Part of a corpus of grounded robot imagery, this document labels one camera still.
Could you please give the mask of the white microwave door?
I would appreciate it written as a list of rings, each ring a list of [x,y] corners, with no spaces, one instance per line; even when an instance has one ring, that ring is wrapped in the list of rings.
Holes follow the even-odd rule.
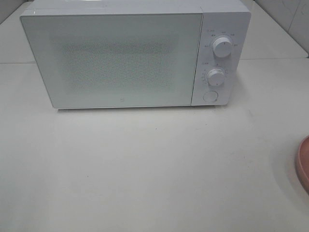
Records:
[[[56,109],[188,106],[202,14],[23,16]]]

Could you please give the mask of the pink round plate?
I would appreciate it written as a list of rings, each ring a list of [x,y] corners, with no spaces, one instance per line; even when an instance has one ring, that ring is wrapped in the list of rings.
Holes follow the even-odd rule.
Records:
[[[295,160],[296,173],[304,190],[309,192],[309,137],[300,143]]]

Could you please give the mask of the round white door button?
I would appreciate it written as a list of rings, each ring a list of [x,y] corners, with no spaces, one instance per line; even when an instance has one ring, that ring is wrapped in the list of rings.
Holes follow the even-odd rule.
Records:
[[[216,102],[218,99],[218,93],[216,91],[207,91],[203,95],[203,100],[205,102]]]

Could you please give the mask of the lower white timer knob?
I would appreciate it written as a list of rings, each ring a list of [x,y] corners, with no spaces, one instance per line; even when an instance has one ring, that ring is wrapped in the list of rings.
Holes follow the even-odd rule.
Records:
[[[208,72],[207,80],[210,86],[220,86],[225,81],[225,73],[220,68],[214,68]]]

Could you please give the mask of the white microwave oven body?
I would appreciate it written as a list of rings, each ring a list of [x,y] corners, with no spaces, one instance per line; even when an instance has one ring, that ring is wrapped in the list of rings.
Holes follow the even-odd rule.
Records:
[[[202,14],[196,73],[191,104],[188,106],[225,105],[228,103],[246,38],[251,12],[239,0],[36,0],[20,16],[54,15],[171,15]],[[213,40],[229,36],[231,54],[218,58]],[[220,86],[210,86],[207,74],[214,68],[225,73]],[[205,102],[203,95],[216,91],[216,102]]]

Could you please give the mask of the upper white power knob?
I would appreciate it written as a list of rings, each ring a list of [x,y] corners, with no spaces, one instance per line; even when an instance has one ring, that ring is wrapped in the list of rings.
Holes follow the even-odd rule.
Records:
[[[231,54],[233,41],[229,36],[220,35],[213,40],[211,46],[216,57],[225,58]]]

